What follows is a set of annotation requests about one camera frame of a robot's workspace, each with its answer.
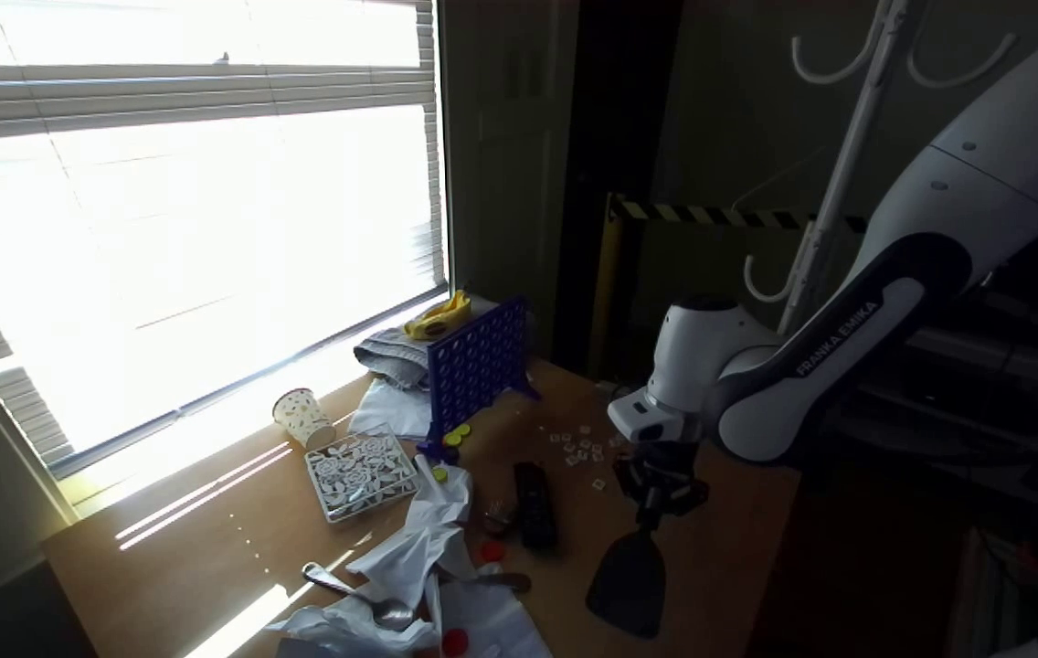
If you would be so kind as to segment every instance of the crumpled paper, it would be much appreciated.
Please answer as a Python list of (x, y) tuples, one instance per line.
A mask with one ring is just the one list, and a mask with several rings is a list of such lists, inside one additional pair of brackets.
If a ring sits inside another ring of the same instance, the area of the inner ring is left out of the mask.
[(428, 387), (402, 390), (386, 380), (374, 380), (344, 432), (425, 440), (432, 432), (432, 416)]
[(332, 605), (305, 605), (280, 621), (280, 658), (321, 658), (321, 653), (364, 653), (399, 658), (420, 645), (436, 645), (438, 627), (411, 619), (404, 627), (377, 624), (364, 599), (344, 596)]
[[(359, 596), (344, 596), (332, 605), (294, 609), (280, 624), (280, 658), (298, 653), (408, 653), (438, 645), (442, 638), (442, 599), (432, 567), (438, 564), (451, 578), (472, 578), (473, 564), (456, 527), (472, 505), (472, 476), (464, 466), (444, 466), (438, 482), (425, 457), (417, 457), (420, 486), (408, 502), (399, 533), (374, 544), (364, 557), (350, 559), (350, 572), (364, 572)], [(428, 596), (432, 621), (411, 619), (404, 627), (386, 627), (377, 621), (377, 602), (417, 605)]]
[(553, 658), (506, 583), (444, 580), (442, 624), (469, 632), (472, 658)]
[(436, 564), (451, 578), (473, 572), (464, 531), (456, 527), (472, 505), (472, 476), (444, 464), (444, 482), (438, 482), (425, 457), (417, 457), (417, 466), (420, 486), (408, 502), (402, 531), (348, 564), (350, 572), (364, 578), (364, 599), (417, 605), (425, 596), (425, 578)]

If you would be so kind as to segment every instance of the white hook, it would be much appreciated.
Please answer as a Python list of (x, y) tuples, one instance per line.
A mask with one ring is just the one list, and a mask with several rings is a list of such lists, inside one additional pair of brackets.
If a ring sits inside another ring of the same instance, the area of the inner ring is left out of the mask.
[(760, 301), (760, 303), (782, 303), (782, 301), (789, 297), (789, 274), (794, 274), (794, 271), (795, 271), (795, 267), (787, 271), (782, 288), (762, 291), (762, 288), (754, 282), (754, 253), (746, 253), (746, 258), (743, 258), (743, 285), (746, 285), (746, 291), (749, 291), (754, 301)]
[(1007, 56), (1007, 46), (1011, 46), (1016, 40), (1018, 40), (1016, 31), (1003, 31), (1003, 36), (997, 40), (997, 46), (992, 46), (979, 67), (972, 67), (969, 72), (958, 72), (958, 76), (927, 76), (927, 72), (919, 72), (918, 46), (906, 56), (906, 70), (910, 70), (910, 76), (912, 76), (919, 86), (958, 86), (958, 84), (979, 80), (986, 70), (992, 70), (992, 67)]
[(806, 67), (805, 67), (805, 36), (789, 36), (789, 67), (795, 70), (795, 76), (801, 76), (805, 84), (818, 84), (818, 86), (852, 76), (852, 72), (872, 56), (872, 46), (875, 46), (875, 31), (882, 31), (884, 7), (888, 7), (888, 0), (875, 0), (871, 31), (862, 36), (862, 46), (854, 50), (854, 59), (852, 59), (846, 67), (839, 67), (839, 70), (834, 70), (834, 72), (816, 72), (816, 70), (806, 70)]

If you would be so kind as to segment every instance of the white robotic arm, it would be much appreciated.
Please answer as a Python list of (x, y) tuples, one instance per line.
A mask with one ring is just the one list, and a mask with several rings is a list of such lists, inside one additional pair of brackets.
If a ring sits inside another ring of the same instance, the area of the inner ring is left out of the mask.
[(638, 447), (795, 460), (806, 416), (875, 346), (1038, 237), (1038, 50), (960, 108), (890, 182), (843, 285), (789, 341), (743, 308), (670, 308), (655, 376), (610, 401)]

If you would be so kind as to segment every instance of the desk clutter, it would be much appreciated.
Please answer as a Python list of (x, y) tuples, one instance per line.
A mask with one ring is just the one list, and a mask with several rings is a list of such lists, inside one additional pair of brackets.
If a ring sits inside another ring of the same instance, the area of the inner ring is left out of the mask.
[[(420, 502), (425, 508), (448, 502), (451, 490), (444, 486), (442, 502), (432, 498), (432, 482), (417, 466), (408, 442), (402, 447), (417, 470), (417, 492), (344, 524), (325, 524), (305, 486), (305, 460), (289, 447), (294, 440), (258, 432), (252, 442), (231, 447), (165, 486), (148, 486), (68, 527), (48, 539), (45, 550), (96, 653), (187, 653), (191, 645), (227, 653), (222, 642), (237, 642), (237, 653), (277, 653), (280, 642), (285, 653), (294, 653), (291, 645), (325, 653), (313, 638), (321, 624), (363, 624), (359, 619), (378, 627), (428, 621), (417, 624), (436, 638), (425, 653), (743, 653), (801, 477), (789, 470), (743, 466), (709, 452), (700, 476), (718, 482), (718, 505), (674, 524), (674, 537), (688, 537), (688, 544), (660, 544), (670, 567), (688, 572), (688, 587), (670, 587), (670, 614), (655, 642), (616, 632), (585, 605), (595, 559), (632, 519), (632, 505), (620, 498), (610, 464), (616, 451), (607, 447), (612, 440), (601, 420), (610, 390), (553, 360), (533, 360), (531, 376), (542, 401), (504, 394), (472, 420), (459, 464), (438, 466), (444, 482), (448, 476), (459, 482), (459, 466), (472, 470), (464, 519), (428, 524), (432, 539), (408, 539), (408, 547), (402, 539), (402, 550), (386, 550), (378, 564), (408, 564), (448, 533), (442, 557), (451, 559), (469, 550), (472, 571), (448, 572), (438, 559), (428, 572), (408, 578), (425, 580), (425, 596), (438, 587), (438, 614), (432, 614), (428, 602), (399, 614), (399, 602), (364, 593), (367, 578), (350, 572), (344, 564), (402, 531), (404, 511)], [(364, 383), (348, 383), (319, 401), (330, 422), (355, 409), (363, 387)], [(523, 460), (547, 470), (559, 531), (553, 557), (531, 550), (520, 527), (511, 527), (516, 464)], [(487, 537), (480, 516), (489, 502), (483, 490), (489, 486), (511, 498), (504, 519), (511, 533), (504, 537)], [(113, 531), (138, 527), (143, 519), (160, 519), (154, 527), (165, 531), (135, 547), (108, 539)], [(355, 596), (298, 580), (304, 564), (319, 564), (344, 580), (344, 587), (355, 587)], [(489, 619), (506, 619), (504, 627), (511, 627), (511, 636), (483, 627)]]
[[(547, 653), (516, 599), (531, 580), (499, 571), (499, 544), (472, 557), (464, 539), (473, 524), (472, 476), (456, 466), (480, 409), (499, 390), (538, 398), (527, 383), (523, 301), (472, 303), (451, 291), (408, 325), (364, 336), (355, 359), (374, 383), (344, 440), (305, 387), (280, 394), (270, 416), (304, 447), (325, 524), (411, 502), (399, 533), (344, 564), (363, 583), (348, 583), (341, 567), (304, 564), (304, 580), (344, 599), (285, 619), (280, 653)], [(492, 537), (516, 527), (531, 550), (555, 550), (555, 502), (538, 464), (511, 466), (511, 502)]]

